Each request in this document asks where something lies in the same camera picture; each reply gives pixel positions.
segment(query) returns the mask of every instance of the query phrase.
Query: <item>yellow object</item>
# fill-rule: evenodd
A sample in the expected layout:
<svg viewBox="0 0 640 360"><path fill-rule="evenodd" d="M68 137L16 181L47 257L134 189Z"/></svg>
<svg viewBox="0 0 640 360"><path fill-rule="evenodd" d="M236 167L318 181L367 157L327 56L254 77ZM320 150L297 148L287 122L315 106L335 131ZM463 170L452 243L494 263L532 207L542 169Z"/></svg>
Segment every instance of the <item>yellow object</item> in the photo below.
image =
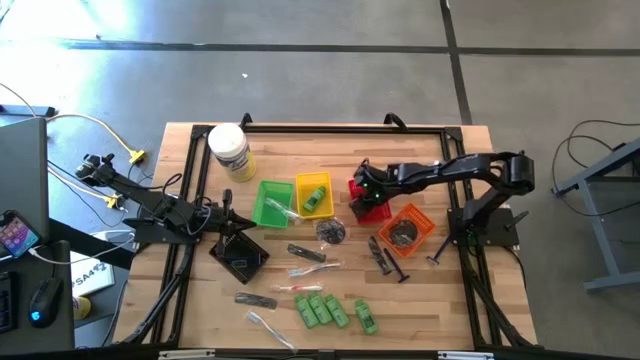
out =
<svg viewBox="0 0 640 360"><path fill-rule="evenodd" d="M142 150L138 150L138 151L132 150L130 147L127 146L127 144L124 143L124 141L122 141L122 139L120 138L120 136L118 136L118 134L116 134L113 130L111 130L109 125L105 124L105 122L100 120L100 119L94 118L93 116L84 115L84 114L59 114L59 115L52 116L52 117L48 118L47 121L52 121L52 120L60 119L60 118L63 118L63 117L81 117L81 118L84 118L84 119L87 119L87 120L91 120L93 122L96 122L96 123L102 125L105 129L107 129L107 131L111 135L113 135L114 138L116 138L116 140L118 140L120 145L122 145L122 147L125 148L125 150L127 150L129 152L129 156L131 157L129 159L129 163L131 163L131 164L135 164L135 163L139 162L144 157L144 151L142 151Z"/></svg>
<svg viewBox="0 0 640 360"><path fill-rule="evenodd" d="M106 198L107 199L105 199L105 201L107 202L107 207L109 209L120 210L120 206L118 206L119 205L118 202L122 198L122 195L113 194L111 195L111 197L106 197Z"/></svg>
<svg viewBox="0 0 640 360"><path fill-rule="evenodd" d="M89 315L91 311L91 301L89 299L79 296L73 298L73 320L81 320Z"/></svg>
<svg viewBox="0 0 640 360"><path fill-rule="evenodd" d="M313 212L304 208L304 203L320 186L327 188L327 194ZM298 214L305 219L319 219L333 216L333 194L331 192L331 176L328 172L296 175L296 204Z"/></svg>
<svg viewBox="0 0 640 360"><path fill-rule="evenodd" d="M144 159L144 150L134 151L129 159L129 164L137 164Z"/></svg>

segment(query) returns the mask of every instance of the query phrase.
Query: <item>cable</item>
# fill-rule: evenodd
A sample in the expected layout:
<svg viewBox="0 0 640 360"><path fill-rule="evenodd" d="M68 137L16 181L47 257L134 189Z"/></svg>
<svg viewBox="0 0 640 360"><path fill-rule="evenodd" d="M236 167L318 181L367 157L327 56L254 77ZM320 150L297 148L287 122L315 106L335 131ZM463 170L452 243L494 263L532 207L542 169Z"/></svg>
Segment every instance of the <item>cable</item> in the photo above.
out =
<svg viewBox="0 0 640 360"><path fill-rule="evenodd" d="M89 259L95 259L95 258L97 258L98 256L102 256L102 255L104 255L104 254L108 254L108 253L110 253L110 252L112 252L112 251L115 251L115 250L117 250L117 249L120 249L121 247L123 247L123 246L127 245L128 243L132 242L132 241L133 241L133 239L134 239L134 237L132 236L129 240L127 240L127 241L123 242L122 244L120 244L120 245L118 245L118 246L116 246L116 247L114 247L114 248L112 248L112 249L105 250L105 251L103 251L103 252L99 252L99 253L97 253L97 254L95 254L95 255L92 255L92 256L89 256L89 257L87 257L87 258L80 259L80 260L76 260L76 261L71 261L71 262L53 261L53 260L49 260L49 259L47 259L47 258L44 258L44 257L42 257L42 255L38 254L37 249L39 249L39 247L38 247L38 248L30 248L30 249L29 249L29 250L27 250L27 251L29 251L29 254L31 254L31 255L33 255L33 256L35 256L35 257L37 257L38 259L40 259L40 260L42 260L42 261L44 261L44 262L48 262L49 264L56 264L56 265L71 265L71 264L75 264L75 263L78 263L78 262L81 262L81 261L85 261L85 260L89 260Z"/></svg>
<svg viewBox="0 0 640 360"><path fill-rule="evenodd" d="M553 154L553 160L551 161L551 179L553 180L553 188L555 190L555 192L558 192L558 183L556 181L556 160L558 159L558 152L560 152L560 148L562 147L562 145L564 145L564 143L570 141L571 139L579 139L579 138L584 138L584 139L591 139L594 141L599 141L600 139L596 139L593 136L589 136L589 135L572 135L569 136L568 138L562 140L562 142L558 145L558 147L556 148L556 152L555 154ZM577 210L576 208L574 208L571 204L569 204L569 202L563 197L560 196L560 200L562 200L562 202L564 202L569 209L573 210L573 212L575 212L576 214L582 215L582 216L603 216L603 215L609 215L609 214L613 214L614 212L618 212L624 209L628 209L632 206L638 205L640 204L640 201L636 201L636 202L632 202L630 204L621 206L617 209L613 209L613 210L609 210L609 211L604 211L598 214L587 214L587 213L583 213L580 210Z"/></svg>
<svg viewBox="0 0 640 360"><path fill-rule="evenodd" d="M122 217L120 218L120 221L118 221L118 223L116 223L116 224L114 224L114 225L107 224L107 223L102 219L102 217L98 214L98 212L97 212L97 211L96 211L96 210L95 210L91 205L89 205L89 203L88 203L88 202L86 202L86 201L82 198L82 196L80 196L80 194L78 194L77 192L75 192L75 191L73 190L73 188L72 188L71 186L69 186L69 184L67 184L67 183L66 183L66 182L64 182L64 181L62 181L62 184L63 184L64 186L66 186L67 188L69 188L69 190L71 190L71 192L72 192L75 196L77 196L77 197L78 197L78 199L80 199L80 201L82 201L85 205L87 205L87 207L88 207L89 209L91 209L91 211L93 211L93 213L98 217L98 219L99 219L103 224L105 224L106 226L108 226L108 227L110 227L110 228L113 228L113 227L116 227L116 226L120 225L120 223L121 223L121 222L122 222L122 220L124 219L124 216L127 214L127 213L123 212L123 213L122 213Z"/></svg>
<svg viewBox="0 0 640 360"><path fill-rule="evenodd" d="M52 116L52 117L48 118L47 121L53 121L53 120L61 119L61 118L64 118L64 117L80 117L80 118L91 120L93 122L96 122L96 123L102 125L105 129L107 129L107 131L111 135L113 135L114 138L116 138L116 140L118 140L120 145L122 145L122 147L125 148L125 150L127 150L132 157L134 157L136 155L136 151L131 150L131 148L128 147L127 144L124 143L124 141L122 141L120 136L118 136L118 134L116 134L113 130L111 130L109 125L107 125L104 121L102 121L100 119L94 118L93 116L84 115L84 114L59 114L59 115L55 115L55 116Z"/></svg>
<svg viewBox="0 0 640 360"><path fill-rule="evenodd" d="M67 170L63 169L62 167L60 167L60 165L57 165L57 164L56 164L56 163L54 163L53 161L51 161L51 160L47 160L47 162L48 162L50 165L53 165L53 167L55 167L56 169L58 169L58 170L62 171L63 173L65 173L68 177L70 177L70 178L72 178L72 179L74 179L74 180L76 180L76 181L80 182L81 184L83 184L83 185L87 186L89 189L91 189L91 191L95 191L95 192L97 192L98 194L100 194L100 195L102 195L102 196L106 196L106 197L108 197L108 198L114 198L114 199L115 199L115 197L114 197L114 196L109 196L109 195L107 195L107 194L103 193L102 191L100 191L100 190L98 190L98 189L96 189L96 188L89 187L88 185L86 185L85 183L83 183L83 182L82 182L82 180L78 179L75 175L73 175L73 174L71 174L70 172L68 172Z"/></svg>
<svg viewBox="0 0 640 360"><path fill-rule="evenodd" d="M166 193L167 187L169 185L173 185L173 184L177 183L178 180L180 180L180 179L182 179L182 174L180 174L180 173L176 173L176 174L171 175L171 177L168 178L167 181L164 182L164 185L162 185L162 195L167 195L167 193Z"/></svg>
<svg viewBox="0 0 640 360"><path fill-rule="evenodd" d="M160 186L140 186L140 185L131 185L131 184L127 184L124 183L118 179L112 179L114 182L117 182L120 185L124 185L124 186L128 186L134 189L142 189L142 190L160 190L160 189L166 189L168 186L171 186L175 183L177 183L178 181L180 181L180 179L182 179L182 174L180 173L175 173L173 174L169 180L172 180L171 182L169 182L169 180L167 180L167 182L165 182L164 185L160 185Z"/></svg>
<svg viewBox="0 0 640 360"><path fill-rule="evenodd" d="M101 345L102 347L104 347L104 345L107 343L107 340L109 340L109 335L111 335L111 332L113 331L113 326L116 323L116 319L120 315L120 305L122 304L122 299L124 298L124 288L127 286L127 282L129 282L129 279L126 279L124 283L122 283L122 287L120 288L120 293L118 294L118 301L116 302L116 309L113 312L113 317L111 318L111 322L109 323L109 329L107 330L107 335L105 335L104 340L102 340L102 345Z"/></svg>
<svg viewBox="0 0 640 360"><path fill-rule="evenodd" d="M525 276L524 273L524 265L522 265L522 260L520 260L520 257L518 256L518 254L516 254L515 251L513 251L512 248L508 247L508 246L503 246L503 248L505 250L507 250L508 252L511 253L511 255L513 255L514 258L516 258L516 261L518 262L518 265L520 265L520 271L522 272L522 282L524 283L524 290L527 290L527 277Z"/></svg>
<svg viewBox="0 0 640 360"><path fill-rule="evenodd" d="M184 214L182 214L181 212L179 212L178 210L173 210L176 212L176 214L180 215L180 217L182 218L182 220L184 220L184 223L186 224L185 226L187 227L187 233L190 236L194 236L197 235L200 231L202 231L202 229L204 229L204 227L207 225L207 223L209 222L209 219L211 218L211 213L213 212L211 210L211 208L209 206L203 206L203 208L209 210L207 212L207 217L205 218L204 222L202 223L202 225L200 225L200 227L198 228L198 230L196 231L191 231L191 227L189 226L189 220L187 220L187 217L184 216Z"/></svg>
<svg viewBox="0 0 640 360"><path fill-rule="evenodd" d="M617 126L640 126L640 123L621 123L621 122L609 121L609 120L584 120L584 121L579 122L576 126L573 127L573 130L571 130L571 133L569 134L569 137L573 136L573 134L576 132L576 130L578 130L578 128L580 126L585 125L585 124L589 124L589 123L601 123L601 124L609 124L609 125L617 125ZM611 146L606 144L604 141L602 141L600 139L597 139L597 138L593 138L592 140L594 140L594 141L600 143L601 145L605 146L607 149L609 149L609 151L613 151ZM573 160L576 164L582 166L583 168L588 167L585 164L583 164L580 161L578 161L573 156L573 154L571 153L571 140L569 140L567 142L567 154L569 154L569 157L571 158L571 160Z"/></svg>
<svg viewBox="0 0 640 360"><path fill-rule="evenodd" d="M104 200L104 201L107 201L107 202L108 202L110 199L115 199L115 198L113 198L113 197L111 197L111 196L107 196L107 195L99 195L99 194L96 194L96 193L91 192L91 191L89 191L89 190L83 189L83 188L81 188L80 186L78 186L78 185L76 185L76 184L72 183L71 181L69 181L69 180L67 180L67 179L63 178L63 177L62 177L62 176L60 176L58 173L56 173L56 172L55 172L55 170L53 170L53 169L52 169L52 168L50 168L50 167L48 167L48 168L47 168L47 171L48 171L51 175L53 175L53 176L55 176L56 178L58 178L58 180L60 180L60 181L62 181L63 183L65 183L66 185L68 185L68 186L73 186L74 188L76 188L76 190L81 191L81 192L83 192L83 193L85 193L85 194L87 194L87 195L91 195L91 196L93 196L93 197L96 197L96 198L98 198L98 199L101 199L101 200Z"/></svg>
<svg viewBox="0 0 640 360"><path fill-rule="evenodd" d="M29 105L29 103L27 102L27 100L23 99L22 96L18 95L17 92L11 90L10 87L8 87L7 85L0 83L0 86L2 86L3 88L9 90L10 93L12 93L13 95L15 95L18 99L22 100L22 102L27 105L27 107L29 108L29 111L31 111L31 114L33 115L33 117L38 117L38 115L36 115L35 110L33 110L33 108L31 107L31 105Z"/></svg>

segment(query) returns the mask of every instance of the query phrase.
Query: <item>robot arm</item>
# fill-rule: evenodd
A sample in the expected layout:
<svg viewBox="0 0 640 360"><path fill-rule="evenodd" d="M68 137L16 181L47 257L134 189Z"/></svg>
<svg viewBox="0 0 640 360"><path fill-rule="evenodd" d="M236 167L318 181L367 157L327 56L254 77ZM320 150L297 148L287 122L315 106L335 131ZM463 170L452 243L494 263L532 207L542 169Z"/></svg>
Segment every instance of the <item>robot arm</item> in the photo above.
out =
<svg viewBox="0 0 640 360"><path fill-rule="evenodd" d="M433 165L391 164L386 171L365 159L354 179L357 186L364 188L363 194L349 204L358 218L393 197L422 191L429 185L467 179L486 181L491 189L481 198L467 202L464 209L464 221L480 227L486 226L491 212L512 195L527 194L535 187L533 160L524 152L470 154Z"/></svg>
<svg viewBox="0 0 640 360"><path fill-rule="evenodd" d="M76 176L89 186L109 187L142 207L145 217L126 219L135 228L137 242L193 243L201 232L228 235L255 226L229 208L231 192L225 191L225 207L217 203L199 206L161 191L150 191L120 175L113 168L113 154L86 155Z"/></svg>

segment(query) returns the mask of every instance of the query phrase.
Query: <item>wooden table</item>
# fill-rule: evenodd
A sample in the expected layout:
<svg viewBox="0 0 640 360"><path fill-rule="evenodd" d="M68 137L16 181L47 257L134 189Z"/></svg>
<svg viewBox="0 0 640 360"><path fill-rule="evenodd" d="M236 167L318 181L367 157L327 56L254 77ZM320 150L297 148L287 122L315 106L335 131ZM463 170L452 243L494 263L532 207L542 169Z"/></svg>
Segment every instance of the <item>wooden table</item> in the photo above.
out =
<svg viewBox="0 0 640 360"><path fill-rule="evenodd" d="M191 127L190 123L167 124L154 176L155 185L161 185L172 174L183 171ZM487 127L463 126L462 131L467 153L492 151ZM328 258L345 261L346 265L341 270L297 278L296 282L323 283L323 294L330 293L340 299L351 323L344 329L338 329L332 323L307 330L295 309L293 295L269 293L271 285L293 283L287 277L287 269L310 265L309 261L289 254L286 248L287 244L295 243L319 249L311 222L297 227L290 225L284 230L254 228L247 231L271 254L265 267L248 285L242 285L209 256L208 251L218 235L207 234L196 250L180 347L282 348L262 327L246 319L252 307L234 303L235 293L244 291L278 299L276 310L253 309L301 349L473 348L456 248L451 246L444 252L440 266L425 260L425 256L433 254L448 234L445 213L450 204L446 185L430 186L425 191L398 196L390 201L393 214L411 202L437 225L416 253L408 259L398 258L400 266L411 275L411 279L403 284L396 283L398 276L395 273L382 276L369 252L367 239L380 226L358 226L348 208L347 181L363 158L369 157L372 165L380 168L394 162L432 163L442 160L437 136L249 134L248 138L258 165L255 176L246 183L234 183L212 158L205 195L219 201L222 191L230 188L233 190L233 208L238 214L251 218L261 180L295 183L297 173L330 172L335 214L347 226L350 237L326 250L326 254ZM199 159L195 164L194 174L198 174ZM196 181L197 175L194 175L190 194L195 193ZM482 182L472 183L476 196L488 188ZM170 187L170 192L178 193L179 186L178 183ZM151 245L133 261L115 340L130 334L156 300L166 253L166 245ZM535 343L517 262L502 248L488 247L486 256L496 301L520 333ZM354 315L356 299L365 299L371 307L380 328L376 335L364 335ZM486 311L479 298L478 304L485 339L489 339ZM172 305L167 312L165 333L170 329Z"/></svg>

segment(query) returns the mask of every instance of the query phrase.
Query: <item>phone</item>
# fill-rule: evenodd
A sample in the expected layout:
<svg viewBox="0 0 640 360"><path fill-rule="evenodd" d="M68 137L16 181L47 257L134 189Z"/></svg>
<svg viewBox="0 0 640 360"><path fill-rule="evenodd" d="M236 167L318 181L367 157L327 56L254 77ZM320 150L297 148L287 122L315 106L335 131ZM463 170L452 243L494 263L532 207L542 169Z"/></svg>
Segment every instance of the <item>phone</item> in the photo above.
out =
<svg viewBox="0 0 640 360"><path fill-rule="evenodd" d="M40 239L17 211L7 210L0 216L0 242L14 258L22 256Z"/></svg>

